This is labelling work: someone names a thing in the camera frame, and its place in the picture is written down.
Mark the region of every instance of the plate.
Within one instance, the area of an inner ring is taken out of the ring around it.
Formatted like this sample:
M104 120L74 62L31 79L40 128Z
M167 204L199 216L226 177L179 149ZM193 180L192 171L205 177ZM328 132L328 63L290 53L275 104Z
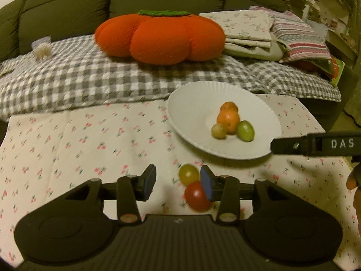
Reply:
M249 121L255 139L244 142L236 135L215 139L211 128L224 102L234 102L241 120ZM271 152L270 143L281 137L278 117L256 95L224 82L200 81L176 89L167 100L167 116L174 130L196 148L218 157L250 160Z

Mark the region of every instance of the table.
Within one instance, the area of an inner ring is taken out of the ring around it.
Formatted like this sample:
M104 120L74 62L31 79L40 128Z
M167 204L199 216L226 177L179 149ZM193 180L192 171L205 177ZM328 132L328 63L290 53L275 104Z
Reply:
M308 110L289 96L259 95L278 116L283 136L321 132ZM18 265L22 257L13 239L16 223L26 213L93 177L103 183L157 168L157 182L147 213L195 214L186 204L178 169L190 163L208 165L216 174L241 182L267 178L335 216L344 238L335 262L352 271L361 263L353 193L345 183L350 168L344 158L269 155L253 161L232 161L204 153L181 139L168 123L165 101L87 107L56 114L27 114L10 119L0 149L0 256ZM104 213L116 217L116 202ZM218 204L209 213L215 214ZM250 201L240 203L243 218L252 214Z

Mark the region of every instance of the curtain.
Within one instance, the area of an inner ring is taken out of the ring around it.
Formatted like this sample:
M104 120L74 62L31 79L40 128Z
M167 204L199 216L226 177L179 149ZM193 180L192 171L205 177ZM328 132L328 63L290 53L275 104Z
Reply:
M353 0L352 6L353 9L349 18L348 26L350 28L350 36L356 41L356 46L358 46L359 49L359 58L353 68L353 71L359 75L359 81L355 92L347 102L344 110L346 114L352 116L355 122L361 126L361 0Z

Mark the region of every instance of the striped pillow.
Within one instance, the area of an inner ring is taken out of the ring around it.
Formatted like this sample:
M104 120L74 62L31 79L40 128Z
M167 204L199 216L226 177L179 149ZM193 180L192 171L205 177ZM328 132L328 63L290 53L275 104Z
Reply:
M278 38L289 45L280 63L298 60L332 60L331 54L317 33L301 18L291 11L279 13L267 8L252 6L252 10L264 10L274 19L271 31Z

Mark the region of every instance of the orange plush pillow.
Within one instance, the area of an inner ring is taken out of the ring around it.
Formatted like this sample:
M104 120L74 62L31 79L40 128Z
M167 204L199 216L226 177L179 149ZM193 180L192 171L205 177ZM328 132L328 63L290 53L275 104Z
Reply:
M133 57L154 65L206 61L224 48L223 29L186 11L140 11L102 23L95 41L109 56Z

